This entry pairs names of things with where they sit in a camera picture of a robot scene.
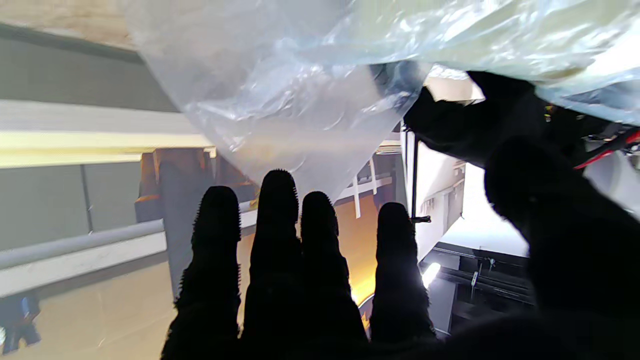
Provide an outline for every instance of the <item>black glove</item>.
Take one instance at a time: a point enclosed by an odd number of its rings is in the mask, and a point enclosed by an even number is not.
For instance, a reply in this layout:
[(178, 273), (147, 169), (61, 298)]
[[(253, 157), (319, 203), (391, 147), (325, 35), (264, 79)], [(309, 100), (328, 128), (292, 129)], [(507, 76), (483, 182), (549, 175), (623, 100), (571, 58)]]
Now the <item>black glove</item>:
[[(267, 174), (260, 190), (244, 327), (238, 338), (237, 198), (224, 186), (204, 195), (194, 224), (193, 261), (184, 271), (178, 315), (163, 359), (366, 354), (371, 351), (328, 197), (308, 194), (296, 237), (298, 199), (291, 175)], [(394, 344), (434, 338), (429, 299), (417, 267), (415, 235), (400, 204), (378, 219), (378, 269), (372, 340)]]

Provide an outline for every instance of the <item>transparent plastic sheet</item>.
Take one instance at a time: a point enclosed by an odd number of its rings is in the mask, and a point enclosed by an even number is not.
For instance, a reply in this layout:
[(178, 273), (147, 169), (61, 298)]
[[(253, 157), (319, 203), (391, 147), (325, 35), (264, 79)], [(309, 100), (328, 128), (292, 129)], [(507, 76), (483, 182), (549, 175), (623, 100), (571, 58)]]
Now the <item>transparent plastic sheet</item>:
[[(558, 91), (640, 10), (638, 0), (125, 3), (150, 68), (224, 157), (254, 181), (285, 168), (301, 193), (332, 199), (418, 94), (424, 75), (397, 61), (487, 70)], [(381, 63), (394, 64), (369, 66)], [(583, 78), (562, 97), (602, 87), (595, 83)]]
[(640, 20), (576, 76), (538, 86), (542, 99), (614, 122), (640, 126)]

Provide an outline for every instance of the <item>gray wall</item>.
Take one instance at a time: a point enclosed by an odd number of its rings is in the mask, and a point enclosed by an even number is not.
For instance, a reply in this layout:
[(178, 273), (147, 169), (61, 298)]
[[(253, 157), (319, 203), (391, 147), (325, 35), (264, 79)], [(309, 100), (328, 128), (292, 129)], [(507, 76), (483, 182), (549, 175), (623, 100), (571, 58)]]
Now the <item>gray wall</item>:
[(2, 24), (0, 99), (177, 111), (132, 51)]
[(94, 231), (136, 223), (134, 202), (140, 188), (140, 163), (85, 165)]
[(140, 163), (0, 169), (0, 250), (136, 223)]
[(0, 250), (88, 231), (80, 167), (0, 170)]

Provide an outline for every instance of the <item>bright light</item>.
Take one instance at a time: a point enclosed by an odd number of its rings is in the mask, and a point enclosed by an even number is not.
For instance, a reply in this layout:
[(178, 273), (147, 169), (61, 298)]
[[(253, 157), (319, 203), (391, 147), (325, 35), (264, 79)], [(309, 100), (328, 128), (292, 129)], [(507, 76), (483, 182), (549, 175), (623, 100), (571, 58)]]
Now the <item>bright light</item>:
[(424, 274), (422, 274), (422, 283), (424, 284), (425, 288), (429, 287), (429, 284), (431, 284), (431, 281), (433, 281), (433, 279), (436, 278), (436, 275), (438, 275), (439, 271), (440, 271), (440, 264), (433, 263), (429, 265), (429, 267), (424, 272)]

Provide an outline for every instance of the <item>red wire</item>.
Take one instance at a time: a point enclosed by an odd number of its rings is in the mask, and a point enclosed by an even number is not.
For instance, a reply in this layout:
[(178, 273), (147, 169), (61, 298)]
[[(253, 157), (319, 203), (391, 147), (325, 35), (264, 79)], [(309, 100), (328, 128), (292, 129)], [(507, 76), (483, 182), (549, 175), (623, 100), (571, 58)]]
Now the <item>red wire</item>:
[[(636, 131), (636, 133), (635, 133), (635, 134), (631, 135), (631, 136), (627, 139), (626, 143), (627, 143), (627, 144), (629, 144), (629, 143), (634, 143), (634, 142), (637, 142), (637, 141), (640, 141), (640, 130)], [(594, 157), (594, 158), (592, 158), (592, 159), (590, 159), (590, 160), (587, 160), (587, 161), (585, 161), (584, 163), (582, 163), (582, 164), (580, 164), (580, 165), (576, 166), (574, 169), (575, 169), (575, 170), (579, 170), (579, 169), (582, 169), (582, 168), (586, 168), (587, 166), (589, 166), (589, 165), (593, 164), (594, 162), (596, 162), (596, 161), (598, 161), (598, 160), (600, 160), (600, 159), (602, 159), (602, 158), (604, 158), (605, 156), (608, 156), (608, 155), (610, 155), (610, 154), (613, 154), (613, 151), (612, 151), (612, 150), (607, 150), (607, 151), (605, 151), (605, 152), (603, 152), (603, 153), (599, 154), (598, 156), (596, 156), (596, 157)]]
[(579, 169), (582, 169), (582, 168), (586, 168), (587, 166), (593, 164), (594, 162), (596, 162), (596, 161), (598, 161), (598, 160), (600, 160), (600, 159), (602, 159), (605, 156), (608, 156), (610, 154), (613, 154), (613, 151), (607, 150), (607, 151), (601, 153), (600, 155), (596, 156), (595, 158), (587, 160), (587, 161), (581, 163), (580, 165), (576, 166), (574, 169), (575, 170), (579, 170)]

